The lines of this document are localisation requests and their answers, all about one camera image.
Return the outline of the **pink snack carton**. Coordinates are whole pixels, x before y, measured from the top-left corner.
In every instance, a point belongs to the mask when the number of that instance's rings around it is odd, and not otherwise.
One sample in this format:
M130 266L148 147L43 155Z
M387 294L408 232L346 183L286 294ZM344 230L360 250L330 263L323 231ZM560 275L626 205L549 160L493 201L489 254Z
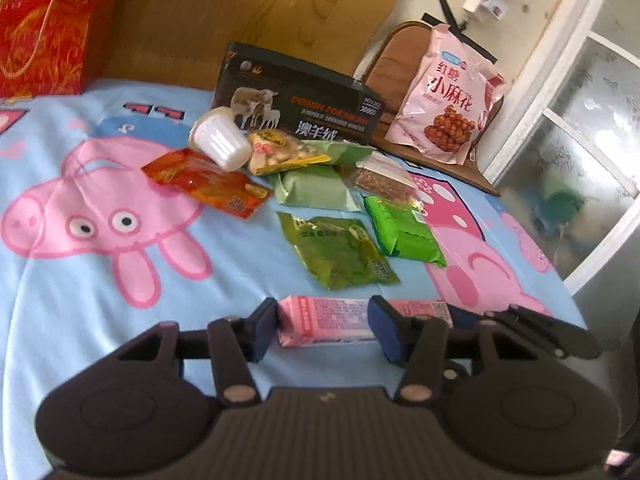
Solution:
M282 347L364 344L374 341L367 299L288 296L279 302Z

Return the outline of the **bright green snack packet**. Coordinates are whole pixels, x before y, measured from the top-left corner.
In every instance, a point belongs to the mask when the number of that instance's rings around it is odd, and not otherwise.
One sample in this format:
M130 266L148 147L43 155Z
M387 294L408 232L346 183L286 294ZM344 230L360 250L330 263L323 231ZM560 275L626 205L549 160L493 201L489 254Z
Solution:
M446 268L444 253L420 211L380 196L367 196L364 206L384 255Z

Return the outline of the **olive green snack packet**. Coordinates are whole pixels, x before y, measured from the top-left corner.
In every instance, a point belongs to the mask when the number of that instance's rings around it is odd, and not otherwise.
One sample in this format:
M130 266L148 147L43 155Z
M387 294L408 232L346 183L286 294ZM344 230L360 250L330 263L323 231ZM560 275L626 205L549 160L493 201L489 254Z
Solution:
M357 219L314 217L279 212L282 232L307 271L324 288L395 285L399 278Z

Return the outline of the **orange snack packet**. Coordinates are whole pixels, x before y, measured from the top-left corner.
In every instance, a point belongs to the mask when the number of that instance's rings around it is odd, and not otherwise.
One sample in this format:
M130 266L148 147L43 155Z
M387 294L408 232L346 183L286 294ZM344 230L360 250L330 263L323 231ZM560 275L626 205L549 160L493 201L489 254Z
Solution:
M224 171L204 154L183 148L142 167L145 175L164 188L174 188L199 203L246 220L268 200L270 189L244 172Z

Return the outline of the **cartoon pig bed sheet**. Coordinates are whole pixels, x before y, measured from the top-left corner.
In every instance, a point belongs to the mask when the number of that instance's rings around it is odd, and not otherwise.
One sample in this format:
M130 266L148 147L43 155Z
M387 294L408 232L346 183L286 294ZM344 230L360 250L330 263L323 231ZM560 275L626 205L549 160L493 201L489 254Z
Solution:
M209 110L210 92L101 80L81 96L1 101L1 479L40 479L50 466L35 414L55 387L158 322L201 330L224 316L247 316L266 297L445 299L469 310L521 304L585 326L552 264L516 227L498 198L410 162L436 229L486 255L455 273L477 289L470 304L433 282L434 266L389 258L399 278L329 292L283 235L278 210L303 218L355 218L375 241L366 214L281 207L271 197L248 220L154 188L141 168L186 147ZM282 349L252 366L260 393L272 386L382 386L400 369L377 344Z

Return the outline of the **clear brown snack packet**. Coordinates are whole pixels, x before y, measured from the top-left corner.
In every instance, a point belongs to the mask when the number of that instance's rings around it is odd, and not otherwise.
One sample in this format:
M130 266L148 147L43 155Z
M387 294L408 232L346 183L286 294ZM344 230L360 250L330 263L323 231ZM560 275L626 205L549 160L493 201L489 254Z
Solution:
M369 195L407 205L415 205L418 200L418 187L408 171L380 152L373 152L354 164L341 166L340 174L350 185Z

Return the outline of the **pale green snack packet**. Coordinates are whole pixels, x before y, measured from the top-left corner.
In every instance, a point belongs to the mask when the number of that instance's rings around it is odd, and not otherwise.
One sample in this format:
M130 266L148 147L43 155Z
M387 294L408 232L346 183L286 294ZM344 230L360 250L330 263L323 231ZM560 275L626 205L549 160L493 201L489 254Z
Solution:
M286 206L362 211L361 200L343 181L338 170L352 169L357 162L369 157L374 148L352 142L306 141L320 154L328 155L328 162L285 170L268 177L277 202Z

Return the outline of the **yellow nut snack packet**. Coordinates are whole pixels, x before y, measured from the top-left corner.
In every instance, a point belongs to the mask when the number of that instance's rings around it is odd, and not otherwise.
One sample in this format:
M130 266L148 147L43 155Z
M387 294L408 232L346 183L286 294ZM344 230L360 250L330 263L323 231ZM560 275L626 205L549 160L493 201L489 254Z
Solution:
M274 129L253 131L248 135L252 156L247 169L254 176L325 164L331 157L312 145Z

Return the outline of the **white plastic cup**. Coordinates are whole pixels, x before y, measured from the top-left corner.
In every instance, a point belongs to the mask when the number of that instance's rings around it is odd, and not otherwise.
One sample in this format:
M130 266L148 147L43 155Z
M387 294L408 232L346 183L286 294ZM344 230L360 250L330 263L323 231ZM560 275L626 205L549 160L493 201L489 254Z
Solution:
M234 122L231 108L226 106L213 108L194 122L188 147L206 155L227 172L240 170L253 153L252 144Z

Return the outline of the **white framed glass door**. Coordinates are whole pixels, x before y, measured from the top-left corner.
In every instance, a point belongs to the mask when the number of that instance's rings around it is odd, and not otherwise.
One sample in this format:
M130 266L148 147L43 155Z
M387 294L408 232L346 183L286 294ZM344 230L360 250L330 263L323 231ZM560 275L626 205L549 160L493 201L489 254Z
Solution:
M639 229L639 0L562 0L486 174L571 295Z

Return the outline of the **black sheep-print cardboard box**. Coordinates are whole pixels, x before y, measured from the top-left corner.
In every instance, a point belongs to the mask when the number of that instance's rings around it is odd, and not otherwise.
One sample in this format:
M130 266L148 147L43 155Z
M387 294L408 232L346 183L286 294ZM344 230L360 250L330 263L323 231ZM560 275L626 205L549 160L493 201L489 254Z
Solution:
M367 145L384 113L361 81L273 50L228 45L212 107L246 131L278 129L303 140Z

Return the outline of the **pink fried-twist snack bag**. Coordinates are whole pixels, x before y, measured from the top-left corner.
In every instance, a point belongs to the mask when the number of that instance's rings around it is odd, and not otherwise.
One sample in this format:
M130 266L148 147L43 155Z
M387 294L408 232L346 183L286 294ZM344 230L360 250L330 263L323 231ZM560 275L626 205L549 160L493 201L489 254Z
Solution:
M445 24L435 26L385 140L446 165L461 165L485 130L506 81Z

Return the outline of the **brown seat cushion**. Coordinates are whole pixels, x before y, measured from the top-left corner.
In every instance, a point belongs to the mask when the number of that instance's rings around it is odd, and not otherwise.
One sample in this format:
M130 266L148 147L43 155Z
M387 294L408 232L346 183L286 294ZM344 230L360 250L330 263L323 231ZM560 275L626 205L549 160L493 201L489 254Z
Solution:
M386 132L419 68L421 58L430 44L431 29L430 24L418 21L398 25L387 36L364 71L362 82L378 92L386 105L375 132L371 134L370 143L379 150L395 155L406 162L438 170L472 185L473 188L499 197L499 191L483 176L477 162L474 162L471 156L468 156L462 165L446 165L425 157L415 148L393 144L385 139Z

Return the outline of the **red gift bag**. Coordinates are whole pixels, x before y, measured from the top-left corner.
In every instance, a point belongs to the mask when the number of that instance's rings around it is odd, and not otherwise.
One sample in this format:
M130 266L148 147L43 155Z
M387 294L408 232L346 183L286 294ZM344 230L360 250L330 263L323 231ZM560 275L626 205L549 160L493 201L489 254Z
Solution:
M79 94L101 76L117 0L1 0L1 96Z

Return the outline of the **white wall charger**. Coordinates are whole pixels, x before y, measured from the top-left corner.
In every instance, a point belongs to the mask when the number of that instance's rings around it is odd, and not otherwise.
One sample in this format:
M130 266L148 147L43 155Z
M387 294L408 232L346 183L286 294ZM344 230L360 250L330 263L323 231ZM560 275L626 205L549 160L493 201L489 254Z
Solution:
M508 6L503 0L465 0L463 11L473 21L501 21Z

